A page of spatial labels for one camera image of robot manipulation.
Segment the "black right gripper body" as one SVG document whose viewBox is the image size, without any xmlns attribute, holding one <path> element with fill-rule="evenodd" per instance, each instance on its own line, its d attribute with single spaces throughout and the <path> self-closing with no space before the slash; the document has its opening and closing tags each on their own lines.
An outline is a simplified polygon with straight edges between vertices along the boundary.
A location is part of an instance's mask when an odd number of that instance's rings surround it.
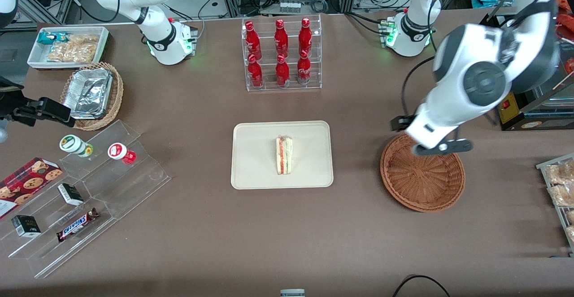
<svg viewBox="0 0 574 297">
<path fill-rule="evenodd" d="M 4 77 L 0 77 L 0 86 L 1 119 L 34 127 L 41 116 L 38 115 L 35 108 L 29 107 L 31 100 L 24 96 L 22 92 L 24 86 L 13 83 Z"/>
</svg>

